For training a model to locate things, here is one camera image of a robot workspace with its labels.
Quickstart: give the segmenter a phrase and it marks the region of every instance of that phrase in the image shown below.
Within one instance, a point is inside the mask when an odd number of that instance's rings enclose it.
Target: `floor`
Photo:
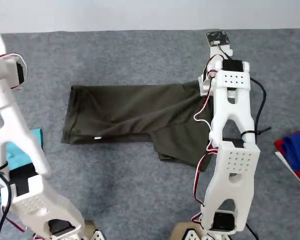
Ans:
[[[209,59],[205,30],[20,33],[3,36],[21,53],[29,76],[15,97],[30,128],[43,129],[51,185],[108,240],[164,240],[199,211],[195,169],[161,162],[151,143],[61,144],[70,86],[193,81]],[[273,142],[300,130],[300,29],[228,30],[234,57],[250,63],[267,90],[259,137],[254,199],[248,221],[261,240],[300,240],[300,183],[275,156]],[[253,117],[262,92],[252,85]],[[233,133],[228,127],[226,132]],[[214,161],[200,176],[204,196]],[[31,239],[5,223],[1,239]],[[252,240],[246,229],[234,240]]]

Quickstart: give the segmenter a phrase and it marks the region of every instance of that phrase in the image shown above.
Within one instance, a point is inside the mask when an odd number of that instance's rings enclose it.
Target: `circuit board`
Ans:
[[[217,47],[218,45],[229,45],[229,37],[225,31],[210,31],[206,33],[206,39],[210,47]]]

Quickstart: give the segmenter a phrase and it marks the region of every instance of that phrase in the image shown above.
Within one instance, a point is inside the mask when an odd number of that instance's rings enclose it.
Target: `garment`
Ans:
[[[39,141],[42,147],[43,146],[42,130],[38,128],[38,129],[31,130],[31,132],[36,136],[36,139]],[[31,163],[30,157],[12,142],[8,142],[6,144],[6,160],[8,161],[10,170]]]
[[[275,141],[274,145],[284,157],[290,170],[300,180],[300,131]]]
[[[163,161],[197,166],[206,152],[209,128],[193,119],[204,102],[198,81],[184,84],[73,85],[62,143],[153,142]],[[209,101],[198,116],[213,117]],[[202,164],[206,169],[210,159]]]

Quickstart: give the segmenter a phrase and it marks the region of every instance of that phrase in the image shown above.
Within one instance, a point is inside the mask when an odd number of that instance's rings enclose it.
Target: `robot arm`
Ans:
[[[213,94],[213,119],[209,139],[217,148],[213,177],[209,183],[204,205],[201,205],[200,223],[204,240],[228,239],[245,228],[254,196],[254,175],[260,155],[256,145],[254,121],[250,110],[250,66],[248,62],[226,59],[232,55],[229,39],[224,31],[207,33],[211,57],[215,54],[224,60],[209,62],[207,71],[213,69],[215,77],[199,77],[201,95]],[[242,133],[242,139],[225,138],[223,129],[233,120]],[[226,200],[233,200],[234,211],[219,210]]]
[[[6,54],[0,35],[0,115],[4,121],[0,126],[1,205],[5,213],[11,209],[29,229],[43,238],[103,240],[99,230],[86,235],[81,213],[44,178],[50,175],[50,166],[11,91],[25,81],[27,72],[27,65],[19,54]],[[7,142],[16,144],[28,154],[32,163],[10,170],[6,162]]]

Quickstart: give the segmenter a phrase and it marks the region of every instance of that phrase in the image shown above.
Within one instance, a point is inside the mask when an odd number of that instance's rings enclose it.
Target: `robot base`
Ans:
[[[230,240],[227,235],[204,235],[203,229],[197,223],[179,222],[173,229],[169,240]]]
[[[96,227],[93,221],[85,220],[84,221],[84,238],[79,237],[78,235],[73,235],[62,240],[106,240],[102,232]]]

